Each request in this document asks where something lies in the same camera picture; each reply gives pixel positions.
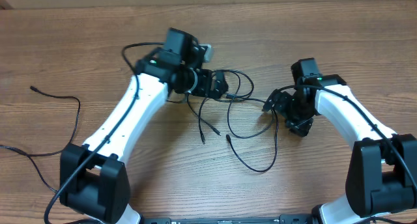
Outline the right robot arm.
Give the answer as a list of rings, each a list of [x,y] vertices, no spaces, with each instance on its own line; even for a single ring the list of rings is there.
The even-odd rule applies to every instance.
[[[328,119],[349,145],[352,154],[345,193],[317,205],[310,214],[290,223],[376,223],[387,214],[416,208],[416,138],[400,135],[377,120],[337,74],[323,75],[314,58],[291,66],[294,79],[274,90],[264,111],[285,119],[290,132],[305,137],[315,116]]]

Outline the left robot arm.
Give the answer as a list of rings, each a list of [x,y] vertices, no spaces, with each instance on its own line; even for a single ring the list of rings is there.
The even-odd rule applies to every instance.
[[[220,98],[228,90],[220,71],[204,69],[214,49],[170,28],[164,42],[130,64],[130,84],[101,127],[82,145],[68,143],[60,157],[60,188],[51,200],[84,214],[81,223],[141,223],[130,205],[126,166],[152,116],[170,94]]]

